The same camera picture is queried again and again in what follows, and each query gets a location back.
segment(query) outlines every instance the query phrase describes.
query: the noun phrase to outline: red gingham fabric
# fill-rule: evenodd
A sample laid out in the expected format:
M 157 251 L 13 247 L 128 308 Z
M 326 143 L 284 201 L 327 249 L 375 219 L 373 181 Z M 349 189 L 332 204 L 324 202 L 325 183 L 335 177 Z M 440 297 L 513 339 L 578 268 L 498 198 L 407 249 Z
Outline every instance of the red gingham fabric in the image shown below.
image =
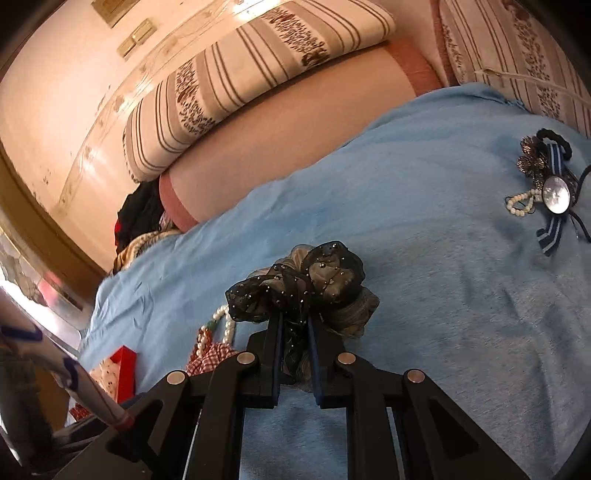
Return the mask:
M 214 343 L 209 347 L 206 346 L 203 357 L 199 358 L 197 356 L 197 345 L 195 344 L 185 371 L 191 377 L 193 375 L 204 374 L 205 372 L 212 372 L 226 358 L 230 358 L 237 353 L 237 351 L 226 343 Z

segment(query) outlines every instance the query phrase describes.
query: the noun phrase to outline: pillow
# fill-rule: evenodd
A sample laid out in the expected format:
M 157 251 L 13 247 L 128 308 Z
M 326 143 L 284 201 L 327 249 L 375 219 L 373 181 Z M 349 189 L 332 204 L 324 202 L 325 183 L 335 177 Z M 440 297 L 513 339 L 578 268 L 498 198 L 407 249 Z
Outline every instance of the pillow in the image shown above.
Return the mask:
M 438 88 L 433 69 L 405 39 L 333 60 L 259 97 L 199 139 L 160 177 L 164 209 L 186 232 Z
M 483 82 L 589 138 L 591 96 L 548 31 L 514 0 L 441 0 L 460 83 Z
M 123 144 L 132 178 L 155 179 L 262 93 L 393 31 L 392 16 L 367 0 L 294 0 L 238 27 L 172 72 L 131 112 Z
M 458 85 L 447 56 L 440 0 L 374 0 L 388 10 L 396 22 L 392 38 L 409 38 L 429 62 L 445 87 Z

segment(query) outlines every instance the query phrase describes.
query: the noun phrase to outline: clothing pile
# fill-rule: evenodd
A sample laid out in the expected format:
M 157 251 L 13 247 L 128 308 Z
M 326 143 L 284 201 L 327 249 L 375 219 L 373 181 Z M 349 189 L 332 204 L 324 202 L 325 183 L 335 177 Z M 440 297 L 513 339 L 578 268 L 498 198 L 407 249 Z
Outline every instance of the clothing pile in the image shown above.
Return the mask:
M 127 195 L 117 213 L 117 258 L 112 274 L 129 268 L 134 259 L 158 241 L 179 233 L 160 201 L 158 179 L 141 183 L 135 192 Z

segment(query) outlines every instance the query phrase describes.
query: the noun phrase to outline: blue striped ribbon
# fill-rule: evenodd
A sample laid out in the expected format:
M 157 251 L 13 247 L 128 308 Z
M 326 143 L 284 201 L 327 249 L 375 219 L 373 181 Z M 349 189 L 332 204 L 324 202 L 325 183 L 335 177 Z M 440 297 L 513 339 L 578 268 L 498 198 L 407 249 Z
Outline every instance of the blue striped ribbon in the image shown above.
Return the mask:
M 548 147 L 550 150 L 550 170 L 552 171 L 552 175 L 561 177 L 564 171 L 562 150 L 556 142 L 550 142 Z M 560 215 L 552 214 L 546 228 L 541 228 L 535 233 L 542 252 L 546 257 L 552 255 L 558 248 L 567 215 L 566 212 Z

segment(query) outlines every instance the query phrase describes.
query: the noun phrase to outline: wall switch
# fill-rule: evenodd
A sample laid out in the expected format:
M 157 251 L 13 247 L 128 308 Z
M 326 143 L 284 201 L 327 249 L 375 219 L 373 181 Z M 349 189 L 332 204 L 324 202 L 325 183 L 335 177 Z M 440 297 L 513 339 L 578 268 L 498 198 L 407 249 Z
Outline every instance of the wall switch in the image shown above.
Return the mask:
M 129 37 L 121 42 L 121 45 L 117 48 L 117 53 L 125 58 L 137 45 L 144 43 L 155 31 L 154 24 L 149 18 L 146 18 Z

